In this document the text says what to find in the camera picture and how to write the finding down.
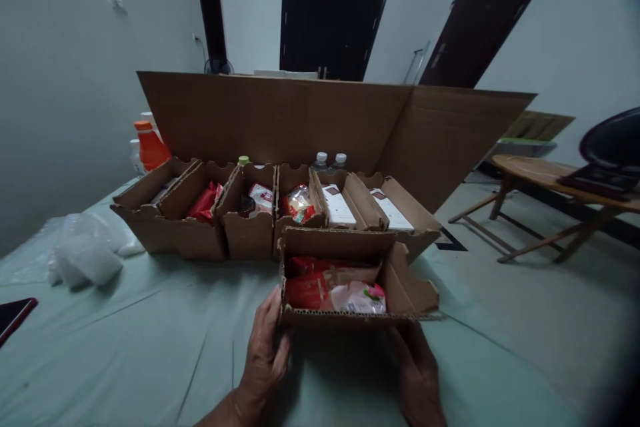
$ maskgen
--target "tiled floor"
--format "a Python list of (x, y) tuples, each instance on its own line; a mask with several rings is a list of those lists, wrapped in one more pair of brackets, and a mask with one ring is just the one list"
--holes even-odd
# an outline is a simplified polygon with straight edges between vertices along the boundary
[[(615, 370), (636, 333), (640, 251), (598, 232), (564, 264), (552, 262), (557, 252), (548, 247), (499, 264), (496, 259), (506, 252), (501, 254), (464, 220), (447, 223), (493, 188), (464, 183), (438, 210), (436, 218), (468, 249), (442, 255), (457, 259), (452, 268), (510, 337), (516, 353), (589, 418), (621, 389), (622, 376)], [(489, 220), (490, 209), (471, 217), (515, 248), (536, 241), (504, 219)], [(519, 192), (507, 198), (502, 211), (544, 236), (576, 223)]]

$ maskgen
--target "white wall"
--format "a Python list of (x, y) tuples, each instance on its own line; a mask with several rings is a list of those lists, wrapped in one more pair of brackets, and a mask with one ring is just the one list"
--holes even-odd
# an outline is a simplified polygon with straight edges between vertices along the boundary
[(640, 0), (532, 0), (476, 88), (535, 92), (529, 109), (575, 116), (548, 159), (585, 165), (585, 133), (640, 105)]
[(452, 0), (387, 0), (365, 81), (402, 83), (413, 51), (431, 40), (423, 69), (449, 17)]
[(134, 175), (135, 71), (202, 71), (199, 0), (0, 0), (0, 254)]
[(278, 70), (282, 0), (222, 0), (222, 12), (235, 71)]

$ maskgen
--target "dark wooden door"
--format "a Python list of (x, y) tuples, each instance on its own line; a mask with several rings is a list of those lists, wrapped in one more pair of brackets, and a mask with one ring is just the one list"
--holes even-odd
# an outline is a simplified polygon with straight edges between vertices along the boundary
[(473, 88), (530, 0), (456, 0), (421, 85)]
[(283, 0), (280, 68), (361, 81), (385, 0)]

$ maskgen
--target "left hand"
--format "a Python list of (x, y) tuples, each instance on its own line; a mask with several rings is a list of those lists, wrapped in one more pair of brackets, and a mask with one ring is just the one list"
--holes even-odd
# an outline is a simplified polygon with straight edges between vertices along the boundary
[(287, 371), (291, 330), (284, 333), (277, 352), (273, 349), (280, 305), (280, 285), (277, 285), (255, 311), (245, 371), (235, 393), (235, 409), (242, 425), (258, 422), (269, 397)]

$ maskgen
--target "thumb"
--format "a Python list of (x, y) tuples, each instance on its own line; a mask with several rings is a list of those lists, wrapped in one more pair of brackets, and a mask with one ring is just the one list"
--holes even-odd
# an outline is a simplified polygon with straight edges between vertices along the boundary
[(289, 351), (291, 350), (291, 341), (293, 339), (293, 330), (288, 329), (280, 339), (278, 352), (273, 360), (273, 372), (278, 379), (282, 379), (287, 372), (287, 364), (289, 363)]

